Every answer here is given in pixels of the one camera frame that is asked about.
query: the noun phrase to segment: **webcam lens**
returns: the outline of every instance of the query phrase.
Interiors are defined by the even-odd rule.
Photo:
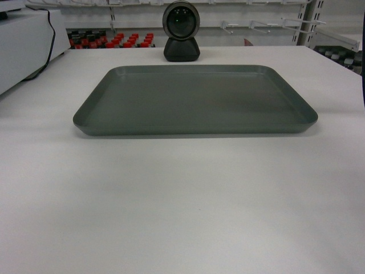
[[[167,16],[167,28],[176,38],[189,37],[196,28],[196,17],[187,7],[175,7]]]

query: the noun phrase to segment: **shelf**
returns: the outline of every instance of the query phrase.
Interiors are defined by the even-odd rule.
[[[342,46],[354,52],[361,51],[362,26],[318,26],[311,47]]]

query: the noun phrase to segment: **black bottle cap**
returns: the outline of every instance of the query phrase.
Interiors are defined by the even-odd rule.
[[[75,45],[81,45],[81,40],[80,40],[80,38],[74,38],[74,44]]]
[[[93,35],[93,34],[89,34],[89,35],[87,36],[87,39],[89,40],[89,42],[95,42],[95,35]]]

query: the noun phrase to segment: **white device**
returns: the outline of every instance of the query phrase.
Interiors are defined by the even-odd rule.
[[[0,94],[39,70],[47,62],[53,30],[46,11],[23,9],[0,21]],[[50,10],[56,36],[51,59],[70,48],[59,10]]]

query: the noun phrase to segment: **metal peg hook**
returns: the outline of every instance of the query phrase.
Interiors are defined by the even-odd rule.
[[[260,25],[263,25],[263,26],[266,26],[266,27],[275,27],[275,26],[278,26],[278,24],[263,23],[263,22],[260,22],[260,21],[251,20],[250,25],[249,25],[249,28],[252,29],[252,30],[258,31],[259,33],[265,33],[265,34],[268,34],[270,32],[270,30],[265,31],[265,30],[256,29],[255,28],[256,27],[256,24],[260,24]]]
[[[227,21],[222,22],[221,29],[223,29],[228,34],[233,34],[233,31],[227,30],[227,27],[238,27],[238,24],[230,24]]]
[[[326,22],[323,22],[323,21],[318,21],[318,20],[315,20],[315,21],[306,21],[306,20],[300,20],[300,19],[285,19],[285,18],[282,18],[283,22],[282,22],[282,28],[283,29],[287,29],[287,30],[293,30],[293,31],[297,31],[299,33],[304,33],[304,34],[311,34],[313,33],[313,31],[304,31],[304,30],[299,30],[299,29],[296,29],[294,27],[288,27],[286,26],[286,22],[287,21],[293,21],[293,22],[299,22],[299,23],[308,23],[308,24],[312,24],[312,25],[325,25]]]
[[[247,0],[247,2],[246,2],[246,4],[247,5],[251,5],[251,6],[266,6],[268,3],[269,3],[269,1],[266,1],[266,2],[264,2],[264,3],[258,3],[258,2],[252,2],[253,0]]]
[[[281,0],[281,4],[283,5],[305,5],[313,2],[313,0],[308,0],[304,2],[288,2],[288,0]]]

